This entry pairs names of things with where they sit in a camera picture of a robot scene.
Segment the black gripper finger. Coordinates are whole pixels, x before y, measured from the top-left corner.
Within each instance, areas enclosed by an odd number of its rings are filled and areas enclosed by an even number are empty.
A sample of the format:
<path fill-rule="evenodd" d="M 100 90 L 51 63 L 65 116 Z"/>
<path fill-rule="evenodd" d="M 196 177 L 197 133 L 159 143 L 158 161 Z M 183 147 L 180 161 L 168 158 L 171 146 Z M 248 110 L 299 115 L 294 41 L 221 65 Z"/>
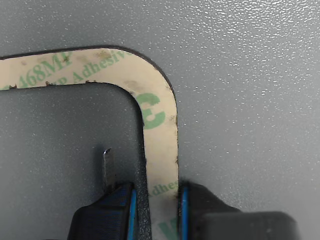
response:
<path fill-rule="evenodd" d="M 103 153 L 104 195 L 79 208 L 73 215 L 69 240 L 136 240 L 138 238 L 137 191 L 132 182 L 116 182 L 112 149 Z"/>
<path fill-rule="evenodd" d="M 180 240 L 298 240 L 294 218 L 281 211 L 244 212 L 201 184 L 183 181 L 178 190 Z"/>

